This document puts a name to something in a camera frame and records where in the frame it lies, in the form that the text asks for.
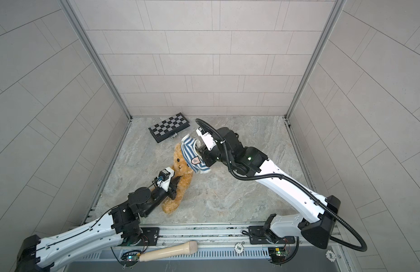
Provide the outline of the blue white striped sweater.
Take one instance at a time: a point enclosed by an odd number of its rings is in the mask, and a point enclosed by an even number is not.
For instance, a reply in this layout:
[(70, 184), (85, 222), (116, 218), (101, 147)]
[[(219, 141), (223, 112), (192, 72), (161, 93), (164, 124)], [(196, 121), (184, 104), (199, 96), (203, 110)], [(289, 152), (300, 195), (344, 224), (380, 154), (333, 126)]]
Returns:
[(195, 172), (204, 174), (210, 172), (210, 168), (205, 165), (203, 158), (198, 153), (201, 146), (200, 140), (187, 134), (181, 140), (181, 152), (187, 165)]

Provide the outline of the brown teddy bear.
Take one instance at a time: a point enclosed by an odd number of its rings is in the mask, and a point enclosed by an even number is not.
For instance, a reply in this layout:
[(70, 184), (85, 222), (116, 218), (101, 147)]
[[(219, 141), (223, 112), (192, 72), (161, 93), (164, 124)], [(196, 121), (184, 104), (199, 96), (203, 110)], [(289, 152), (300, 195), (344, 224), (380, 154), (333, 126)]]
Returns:
[(177, 195), (175, 199), (168, 198), (162, 204), (162, 210), (166, 214), (172, 214), (178, 209), (194, 175), (194, 171), (188, 166), (183, 157), (180, 143), (175, 146), (173, 158), (174, 163), (172, 169), (175, 171), (174, 178), (178, 181), (176, 190)]

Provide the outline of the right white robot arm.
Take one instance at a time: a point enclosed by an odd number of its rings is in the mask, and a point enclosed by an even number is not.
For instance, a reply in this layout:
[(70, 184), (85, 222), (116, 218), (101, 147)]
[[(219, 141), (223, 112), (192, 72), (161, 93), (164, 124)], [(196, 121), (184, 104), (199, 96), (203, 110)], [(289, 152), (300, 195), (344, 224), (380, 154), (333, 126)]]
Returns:
[(271, 189), (297, 210), (296, 215), (268, 217), (263, 230), (270, 243), (278, 243), (286, 236), (301, 236), (317, 248), (327, 248), (336, 222), (331, 212), (337, 213), (341, 204), (338, 198), (322, 196), (297, 181), (289, 182), (288, 175), (278, 178), (284, 171), (259, 149), (243, 146), (238, 134), (228, 128), (217, 131), (223, 139), (202, 127), (196, 133), (204, 142), (198, 153), (206, 166), (216, 162), (230, 166), (235, 174)]

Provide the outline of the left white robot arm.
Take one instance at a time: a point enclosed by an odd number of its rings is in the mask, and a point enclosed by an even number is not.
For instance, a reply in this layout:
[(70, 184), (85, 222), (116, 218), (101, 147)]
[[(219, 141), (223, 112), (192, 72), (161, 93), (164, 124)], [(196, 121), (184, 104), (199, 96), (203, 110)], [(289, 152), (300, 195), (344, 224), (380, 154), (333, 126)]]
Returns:
[(38, 235), (26, 238), (17, 254), (15, 270), (56, 271), (106, 247), (116, 247), (125, 242), (150, 245), (150, 236), (140, 227), (140, 219), (149, 216), (166, 198), (174, 198), (179, 181), (179, 177), (164, 180), (159, 176), (153, 180), (153, 188), (141, 187), (129, 193), (125, 202), (92, 222), (47, 238)]

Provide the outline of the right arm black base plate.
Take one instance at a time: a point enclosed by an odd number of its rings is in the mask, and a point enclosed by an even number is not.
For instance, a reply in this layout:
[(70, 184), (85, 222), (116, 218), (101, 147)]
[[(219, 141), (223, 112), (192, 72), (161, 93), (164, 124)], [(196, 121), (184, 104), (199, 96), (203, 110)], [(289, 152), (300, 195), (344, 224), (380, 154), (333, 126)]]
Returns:
[(279, 245), (295, 245), (296, 238), (294, 236), (286, 236), (277, 242), (271, 242), (265, 237), (263, 226), (248, 226), (247, 232), (250, 234), (249, 240), (251, 245), (279, 244)]

